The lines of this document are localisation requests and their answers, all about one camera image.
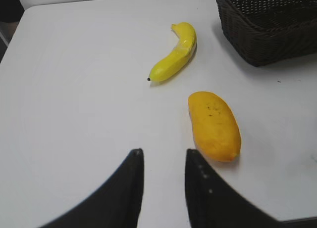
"woven basket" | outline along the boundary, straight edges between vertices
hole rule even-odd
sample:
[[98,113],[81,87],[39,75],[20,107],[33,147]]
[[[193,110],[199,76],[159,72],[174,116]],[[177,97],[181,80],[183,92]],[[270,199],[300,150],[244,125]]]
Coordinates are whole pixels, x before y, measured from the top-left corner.
[[251,65],[317,51],[317,0],[216,0],[222,30]]

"plastic fruit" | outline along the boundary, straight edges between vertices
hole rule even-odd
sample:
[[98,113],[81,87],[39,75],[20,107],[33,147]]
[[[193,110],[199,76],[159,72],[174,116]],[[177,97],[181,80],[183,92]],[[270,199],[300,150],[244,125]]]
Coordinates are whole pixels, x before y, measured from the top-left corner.
[[172,24],[172,30],[179,37],[173,51],[159,61],[151,70],[148,81],[160,82],[177,73],[191,59],[197,46],[195,29],[189,23]]
[[211,92],[188,98],[194,140],[198,150],[213,160],[232,161],[240,154],[241,136],[228,105]]

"white table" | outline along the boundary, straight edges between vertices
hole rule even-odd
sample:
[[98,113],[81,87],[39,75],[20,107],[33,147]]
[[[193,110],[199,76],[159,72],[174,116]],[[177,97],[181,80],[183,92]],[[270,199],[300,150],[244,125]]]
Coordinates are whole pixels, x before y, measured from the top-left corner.
[[[152,66],[197,31],[193,61],[161,85]],[[211,162],[280,221],[317,216],[316,55],[264,68],[221,32],[214,0],[98,0],[32,7],[0,65],[0,227],[35,228],[95,191],[129,150],[145,153],[139,228],[189,228],[184,192],[193,135],[187,98],[231,107],[242,154]]]

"yellow mango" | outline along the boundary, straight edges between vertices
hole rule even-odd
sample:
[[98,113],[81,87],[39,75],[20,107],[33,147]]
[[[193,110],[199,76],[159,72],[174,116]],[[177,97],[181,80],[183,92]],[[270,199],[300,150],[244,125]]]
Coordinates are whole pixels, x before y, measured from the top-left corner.
[[188,98],[194,140],[198,150],[213,160],[228,162],[240,154],[241,136],[228,105],[211,92]]

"banana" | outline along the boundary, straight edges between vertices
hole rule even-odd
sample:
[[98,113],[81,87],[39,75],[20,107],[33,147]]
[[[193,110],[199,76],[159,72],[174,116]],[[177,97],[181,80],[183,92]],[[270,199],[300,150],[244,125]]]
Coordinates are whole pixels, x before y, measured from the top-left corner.
[[172,30],[179,37],[173,51],[159,61],[151,70],[148,81],[165,81],[190,60],[197,46],[195,29],[189,23],[172,24]]

